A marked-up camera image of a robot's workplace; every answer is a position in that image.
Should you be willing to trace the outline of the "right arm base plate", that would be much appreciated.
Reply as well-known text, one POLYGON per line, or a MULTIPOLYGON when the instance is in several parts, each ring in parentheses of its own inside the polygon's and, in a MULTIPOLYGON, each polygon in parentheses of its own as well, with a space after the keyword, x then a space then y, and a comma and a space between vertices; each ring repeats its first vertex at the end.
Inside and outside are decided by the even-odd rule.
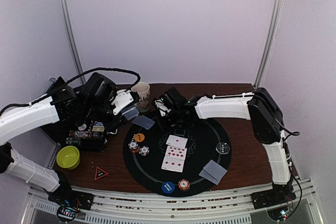
POLYGON ((252 193, 250 196, 254 205, 254 209, 268 208, 275 205, 284 204, 288 201, 288 199, 296 199, 295 192, 285 193, 275 189, 252 193))

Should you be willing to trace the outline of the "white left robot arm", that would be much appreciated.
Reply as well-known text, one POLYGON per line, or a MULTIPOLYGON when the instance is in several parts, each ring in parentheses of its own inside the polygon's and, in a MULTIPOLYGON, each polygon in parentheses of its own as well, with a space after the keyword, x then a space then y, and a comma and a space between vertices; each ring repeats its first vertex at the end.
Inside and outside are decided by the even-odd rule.
POLYGON ((81 126, 87 121, 103 123, 105 130, 114 131, 122 125, 122 110, 138 101, 136 93, 118 91, 116 84, 102 74, 94 73, 86 84, 72 88, 63 81, 40 98, 25 104, 10 104, 1 110, 1 173, 10 174, 42 187, 64 205, 76 197, 65 175, 47 169, 23 154, 37 152, 41 141, 11 144, 21 136, 44 125, 81 126))

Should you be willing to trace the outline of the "orange big blind button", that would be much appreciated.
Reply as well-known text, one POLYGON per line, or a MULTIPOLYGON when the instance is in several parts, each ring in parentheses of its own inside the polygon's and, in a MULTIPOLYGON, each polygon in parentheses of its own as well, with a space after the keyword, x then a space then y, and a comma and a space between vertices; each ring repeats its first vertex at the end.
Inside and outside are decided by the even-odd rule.
POLYGON ((141 143, 145 140, 145 135, 142 133, 137 133, 134 135, 134 140, 138 143, 141 143))

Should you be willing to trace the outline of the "dark white poker chip stack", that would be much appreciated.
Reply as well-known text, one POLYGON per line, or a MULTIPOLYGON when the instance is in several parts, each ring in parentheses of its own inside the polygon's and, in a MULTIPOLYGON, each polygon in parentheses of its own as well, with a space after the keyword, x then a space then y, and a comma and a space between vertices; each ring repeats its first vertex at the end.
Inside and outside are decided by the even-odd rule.
POLYGON ((143 146, 139 149, 139 154, 141 156, 147 156, 150 152, 150 148, 148 146, 143 146))

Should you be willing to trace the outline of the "nine of diamonds card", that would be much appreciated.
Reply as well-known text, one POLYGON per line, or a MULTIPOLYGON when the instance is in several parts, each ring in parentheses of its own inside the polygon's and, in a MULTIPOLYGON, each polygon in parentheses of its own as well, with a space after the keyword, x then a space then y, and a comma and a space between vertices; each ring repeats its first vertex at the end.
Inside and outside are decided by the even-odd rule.
POLYGON ((175 146, 168 145, 166 148, 165 156, 176 158, 180 160, 185 160, 187 154, 186 148, 179 148, 175 146))

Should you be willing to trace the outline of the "blue card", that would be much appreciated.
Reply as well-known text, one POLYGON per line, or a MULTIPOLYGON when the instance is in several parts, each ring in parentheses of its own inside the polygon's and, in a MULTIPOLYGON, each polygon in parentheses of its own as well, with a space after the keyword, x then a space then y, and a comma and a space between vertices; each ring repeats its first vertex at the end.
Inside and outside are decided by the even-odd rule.
POLYGON ((132 124, 140 126, 146 130, 149 130, 155 124, 155 121, 150 118, 147 118, 146 116, 138 115, 133 119, 132 124))
POLYGON ((220 166, 220 164, 216 163, 215 161, 210 160, 203 167, 199 175, 202 178, 212 182, 213 184, 218 185, 226 173, 227 173, 227 169, 220 166))

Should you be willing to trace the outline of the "blue playing card deck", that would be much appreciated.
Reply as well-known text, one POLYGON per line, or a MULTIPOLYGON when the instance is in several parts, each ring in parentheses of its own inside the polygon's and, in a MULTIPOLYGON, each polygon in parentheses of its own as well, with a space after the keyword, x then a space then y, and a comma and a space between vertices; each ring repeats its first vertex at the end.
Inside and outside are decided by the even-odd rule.
POLYGON ((134 106, 134 107, 131 107, 131 108, 128 108, 127 110, 125 110, 122 115, 128 120, 132 120, 133 118, 137 117, 139 115, 139 112, 137 110, 137 108, 134 106))

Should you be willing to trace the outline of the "blue small blind button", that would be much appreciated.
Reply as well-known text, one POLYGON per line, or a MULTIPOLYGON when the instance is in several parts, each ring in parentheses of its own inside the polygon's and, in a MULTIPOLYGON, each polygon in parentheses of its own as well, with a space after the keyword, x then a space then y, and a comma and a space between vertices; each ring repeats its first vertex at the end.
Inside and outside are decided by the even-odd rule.
POLYGON ((161 190, 164 194, 172 194, 175 191, 175 185, 172 182, 164 182, 161 190))

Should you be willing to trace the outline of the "blue white poker chip stack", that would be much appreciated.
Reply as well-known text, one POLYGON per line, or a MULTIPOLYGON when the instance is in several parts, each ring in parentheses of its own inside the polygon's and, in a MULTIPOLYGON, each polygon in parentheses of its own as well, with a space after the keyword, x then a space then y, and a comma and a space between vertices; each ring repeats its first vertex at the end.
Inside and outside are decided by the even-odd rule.
POLYGON ((128 147, 131 153, 137 153, 140 150, 139 144, 136 141, 130 141, 128 147))

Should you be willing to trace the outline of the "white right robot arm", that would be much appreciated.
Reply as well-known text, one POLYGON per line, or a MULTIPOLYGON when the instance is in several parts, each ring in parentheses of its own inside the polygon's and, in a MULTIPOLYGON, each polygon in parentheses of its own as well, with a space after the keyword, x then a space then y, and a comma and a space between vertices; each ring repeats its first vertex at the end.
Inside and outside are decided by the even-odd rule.
POLYGON ((266 150, 277 185, 269 192, 272 203, 279 204, 289 196, 292 180, 291 154, 287 139, 300 132, 285 127, 283 113, 265 88, 235 95, 204 95, 186 99, 176 88, 170 88, 152 100, 162 119, 170 126, 186 127, 197 119, 238 118, 249 120, 255 139, 266 150))

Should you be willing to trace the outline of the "red poker chip stack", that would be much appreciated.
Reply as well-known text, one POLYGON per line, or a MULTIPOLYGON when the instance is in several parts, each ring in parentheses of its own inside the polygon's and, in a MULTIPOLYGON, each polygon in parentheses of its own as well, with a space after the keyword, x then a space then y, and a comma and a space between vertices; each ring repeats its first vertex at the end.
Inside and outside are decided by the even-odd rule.
POLYGON ((178 187, 181 191, 188 191, 190 189, 190 182, 187 179, 181 179, 178 182, 178 187))

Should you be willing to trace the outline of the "three of diamonds card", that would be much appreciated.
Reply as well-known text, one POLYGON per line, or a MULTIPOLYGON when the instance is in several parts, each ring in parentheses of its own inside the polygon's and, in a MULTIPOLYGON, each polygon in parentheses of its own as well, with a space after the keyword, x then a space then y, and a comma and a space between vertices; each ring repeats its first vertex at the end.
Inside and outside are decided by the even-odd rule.
POLYGON ((161 169, 168 170, 171 172, 182 173, 183 167, 184 167, 184 161, 182 159, 165 156, 163 158, 161 169))

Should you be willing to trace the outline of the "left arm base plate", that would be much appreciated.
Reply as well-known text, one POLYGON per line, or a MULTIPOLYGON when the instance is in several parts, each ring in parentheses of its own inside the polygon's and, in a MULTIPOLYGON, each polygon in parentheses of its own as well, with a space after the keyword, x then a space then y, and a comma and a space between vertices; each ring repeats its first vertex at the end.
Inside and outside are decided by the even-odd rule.
POLYGON ((72 208, 74 210, 90 210, 94 195, 80 191, 73 191, 70 196, 60 197, 55 193, 49 193, 48 200, 57 203, 60 206, 72 208))

